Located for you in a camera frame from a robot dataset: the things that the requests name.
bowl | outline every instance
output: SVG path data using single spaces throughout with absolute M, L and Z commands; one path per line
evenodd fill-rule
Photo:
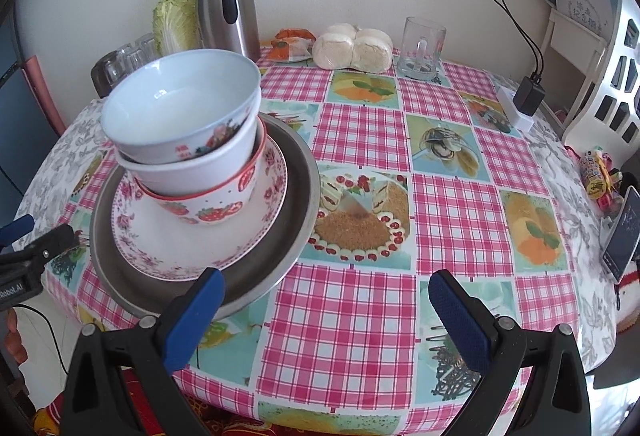
M 193 160 L 160 165 L 144 165 L 126 159 L 115 150 L 116 162 L 140 183 L 161 196 L 188 196 L 210 190 L 235 175 L 251 158 L 256 131 L 264 124 L 257 116 L 258 98 L 251 116 L 236 135 L 222 147 Z
M 119 83 L 100 119 L 119 151 L 143 164 L 202 156 L 228 142 L 260 94 L 260 70 L 226 50 L 155 60 Z
M 190 225 L 219 225 L 242 210 L 251 198 L 267 140 L 262 121 L 255 135 L 254 154 L 251 159 L 227 181 L 204 192 L 188 196 L 161 196 L 136 179 L 142 191 L 164 210 L 178 216 Z

glass mug handle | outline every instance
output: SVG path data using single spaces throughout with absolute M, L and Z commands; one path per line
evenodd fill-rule
M 418 41 L 418 51 L 415 54 L 415 61 L 414 61 L 414 71 L 417 71 L 418 73 L 422 70 L 422 62 L 424 61 L 424 56 L 427 53 L 427 39 L 425 37 L 420 37 L 420 40 Z

screw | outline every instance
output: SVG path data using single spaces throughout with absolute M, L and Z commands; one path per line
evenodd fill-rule
M 513 330 L 516 325 L 515 321 L 511 317 L 500 317 L 498 319 L 498 326 L 505 330 Z
M 156 325 L 156 318 L 153 315 L 147 315 L 140 319 L 138 325 L 143 329 L 149 329 Z
M 562 323 L 558 326 L 558 330 L 560 331 L 560 333 L 562 333 L 563 335 L 571 335 L 574 331 L 571 329 L 571 326 L 569 326 L 569 324 L 565 324 Z
M 85 337 L 93 335 L 95 333 L 95 324 L 85 324 L 84 326 L 82 326 L 82 329 L 80 330 L 80 332 Z

table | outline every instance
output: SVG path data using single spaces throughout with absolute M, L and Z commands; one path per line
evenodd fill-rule
M 604 361 L 615 297 L 599 261 L 597 214 L 542 116 L 528 134 L 501 119 L 495 91 L 510 80 L 446 62 L 432 84 L 394 67 L 373 76 L 264 58 L 258 66 L 262 110 L 296 129 L 318 160 L 319 219 L 280 285 L 210 326 L 175 375 L 182 390 L 320 432 L 442 429 L 478 378 L 428 302 L 428 278 L 440 268 L 523 327 L 569 323 L 587 370 Z M 101 106 L 78 116 L 34 178 L 18 215 L 32 214 L 36 228 L 19 246 L 60 218 L 90 213 L 114 163 Z M 334 206 L 342 190 L 380 221 L 368 216 L 350 235 Z M 106 329 L 134 324 L 101 287 L 88 251 L 68 280 L 45 276 L 69 315 Z

white plate with pink flowers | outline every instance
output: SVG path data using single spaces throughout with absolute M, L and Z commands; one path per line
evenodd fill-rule
M 164 281 L 193 280 L 208 267 L 232 265 L 260 242 L 280 212 L 286 190 L 287 165 L 270 137 L 251 199 L 219 225 L 197 227 L 179 210 L 167 213 L 125 172 L 111 207 L 113 238 L 122 257 L 139 272 Z

